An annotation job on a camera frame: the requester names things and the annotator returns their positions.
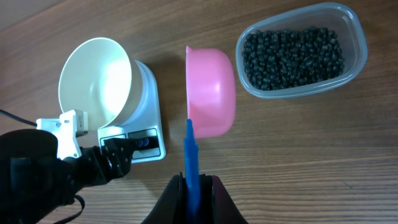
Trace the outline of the clear plastic container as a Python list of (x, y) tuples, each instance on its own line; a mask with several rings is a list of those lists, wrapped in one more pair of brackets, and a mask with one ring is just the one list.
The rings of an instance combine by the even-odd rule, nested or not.
[(334, 2), (257, 22), (236, 44), (240, 82), (263, 99), (332, 90), (355, 78), (367, 59), (368, 46), (357, 15)]

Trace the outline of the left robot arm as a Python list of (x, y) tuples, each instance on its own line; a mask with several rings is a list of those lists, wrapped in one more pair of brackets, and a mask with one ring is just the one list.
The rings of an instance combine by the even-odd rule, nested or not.
[(105, 185), (131, 170), (135, 141), (111, 138), (78, 158), (57, 158), (50, 132), (20, 129), (1, 135), (1, 223), (37, 223), (70, 205), (86, 187)]

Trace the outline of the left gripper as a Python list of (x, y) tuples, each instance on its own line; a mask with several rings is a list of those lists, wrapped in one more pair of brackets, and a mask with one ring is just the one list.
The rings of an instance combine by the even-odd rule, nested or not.
[(98, 146), (81, 147), (80, 157), (62, 159), (55, 169), (55, 185), (67, 190), (81, 190), (105, 185), (127, 175), (133, 152), (137, 150), (135, 140), (111, 138), (104, 141), (104, 146), (103, 154)]

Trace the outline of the white digital kitchen scale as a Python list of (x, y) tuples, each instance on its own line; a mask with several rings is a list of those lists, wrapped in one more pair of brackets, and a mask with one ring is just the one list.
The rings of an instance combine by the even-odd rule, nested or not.
[(132, 154), (133, 164), (158, 161), (165, 157), (166, 149), (162, 132), (157, 83), (152, 71), (136, 61), (142, 74), (143, 94), (137, 110), (122, 124), (98, 130), (101, 150), (104, 141), (111, 138), (133, 139), (137, 149)]

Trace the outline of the pink scoop blue handle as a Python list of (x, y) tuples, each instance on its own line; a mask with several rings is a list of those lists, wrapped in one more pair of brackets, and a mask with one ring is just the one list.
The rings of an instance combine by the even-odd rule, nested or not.
[(201, 188), (197, 139), (227, 133), (236, 113), (233, 66), (218, 49), (186, 46), (187, 122), (184, 139), (187, 223), (200, 223)]

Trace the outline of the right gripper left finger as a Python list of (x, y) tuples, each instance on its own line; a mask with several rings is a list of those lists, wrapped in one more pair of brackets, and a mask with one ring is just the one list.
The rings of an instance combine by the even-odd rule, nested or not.
[(142, 224), (184, 224), (186, 210), (186, 183), (180, 173), (171, 178)]

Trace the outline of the white bowl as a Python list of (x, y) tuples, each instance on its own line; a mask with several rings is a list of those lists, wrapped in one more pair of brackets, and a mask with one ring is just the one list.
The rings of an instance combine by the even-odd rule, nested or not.
[(58, 85), (62, 111), (86, 112), (90, 131), (125, 122), (138, 109), (143, 92), (138, 64), (105, 37), (87, 40), (72, 52)]

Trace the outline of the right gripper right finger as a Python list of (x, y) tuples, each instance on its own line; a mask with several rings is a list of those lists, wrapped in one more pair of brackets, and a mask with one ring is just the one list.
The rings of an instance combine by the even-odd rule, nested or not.
[(218, 176), (202, 174), (200, 184), (200, 223), (248, 224)]

